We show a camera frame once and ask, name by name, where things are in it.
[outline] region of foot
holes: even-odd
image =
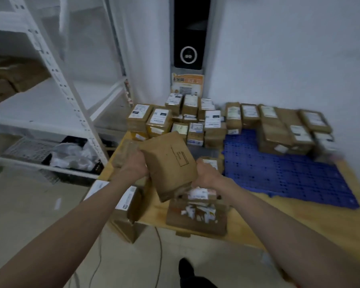
[[[195,276],[191,263],[186,259],[182,258],[179,261],[179,275],[181,279]]]

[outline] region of wire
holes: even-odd
[[[161,262],[163,260],[163,246],[161,244],[161,238],[160,238],[160,235],[158,234],[158,230],[157,230],[156,227],[155,227],[155,230],[156,230],[156,233],[157,233],[158,240],[160,242],[160,264],[158,266],[157,280],[156,280],[156,285],[155,285],[155,288],[157,288],[158,279],[160,278],[160,272],[161,272]]]

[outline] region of person's right hand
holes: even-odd
[[[223,178],[223,175],[210,164],[204,163],[202,158],[199,158],[196,163],[198,176],[197,179],[192,182],[192,188],[214,189],[216,182]]]

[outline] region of floor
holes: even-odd
[[[51,185],[35,172],[5,167],[0,174],[0,267],[74,208],[87,190],[61,182]],[[259,249],[193,235],[178,237],[166,229],[159,233],[163,259],[158,287],[180,286],[177,265],[182,257],[192,262],[196,275],[209,278],[218,287],[292,287],[273,266],[264,264]],[[101,252],[102,262],[91,287],[154,288],[160,259],[154,228],[146,227],[131,245],[105,227]],[[98,262],[97,240],[77,269],[80,287],[88,287]],[[78,286],[72,281],[71,287]]]

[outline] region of blue plastic mat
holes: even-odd
[[[351,209],[360,207],[335,166],[302,155],[259,152],[254,130],[227,135],[224,157],[225,175],[250,191]]]

